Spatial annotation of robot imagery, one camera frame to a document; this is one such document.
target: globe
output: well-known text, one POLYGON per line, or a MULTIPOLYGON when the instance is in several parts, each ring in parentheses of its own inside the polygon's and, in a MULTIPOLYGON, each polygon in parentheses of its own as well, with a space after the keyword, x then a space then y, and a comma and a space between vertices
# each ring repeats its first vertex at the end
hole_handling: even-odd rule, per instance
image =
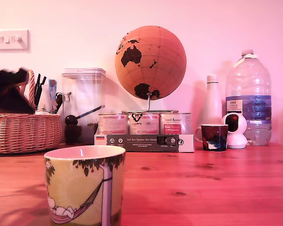
POLYGON ((186 55, 179 39, 158 26, 127 33, 117 48, 115 68, 119 82, 133 96, 156 100, 181 84, 186 55))

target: tin can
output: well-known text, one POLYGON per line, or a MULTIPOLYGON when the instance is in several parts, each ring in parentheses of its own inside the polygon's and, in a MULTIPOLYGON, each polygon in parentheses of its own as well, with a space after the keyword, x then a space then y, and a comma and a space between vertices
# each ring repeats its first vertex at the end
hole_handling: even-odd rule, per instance
POLYGON ((162 113, 160 115, 161 134, 192 134, 191 113, 162 113))
POLYGON ((128 115, 103 113, 98 118, 99 134, 128 134, 128 115))
POLYGON ((130 114, 129 131, 131 135, 159 134, 159 113, 130 114))

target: light switch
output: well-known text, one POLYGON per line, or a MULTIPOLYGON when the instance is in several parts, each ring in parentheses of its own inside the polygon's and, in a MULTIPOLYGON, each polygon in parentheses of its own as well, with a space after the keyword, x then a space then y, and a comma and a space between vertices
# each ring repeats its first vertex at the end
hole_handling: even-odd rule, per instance
POLYGON ((28 30, 0 31, 0 50, 28 50, 28 30))
POLYGON ((5 37, 4 37, 4 42, 5 42, 6 44, 9 44, 9 36, 5 36, 5 37))

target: security camera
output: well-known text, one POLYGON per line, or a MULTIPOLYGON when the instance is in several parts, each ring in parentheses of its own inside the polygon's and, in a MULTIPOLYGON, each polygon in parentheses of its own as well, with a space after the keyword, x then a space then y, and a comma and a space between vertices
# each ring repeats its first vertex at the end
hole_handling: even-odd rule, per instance
POLYGON ((243 135, 246 130, 247 122, 241 113, 229 113, 225 115, 222 124, 228 125, 227 147, 228 148, 245 148, 247 139, 243 135))

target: metal globe stand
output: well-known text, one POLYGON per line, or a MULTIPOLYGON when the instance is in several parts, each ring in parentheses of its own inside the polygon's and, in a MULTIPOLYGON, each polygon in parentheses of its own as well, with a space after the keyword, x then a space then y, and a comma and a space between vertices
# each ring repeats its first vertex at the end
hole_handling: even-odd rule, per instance
POLYGON ((178 110, 150 110, 151 93, 147 93, 147 95, 148 95, 147 109, 122 111, 122 113, 178 113, 178 110))

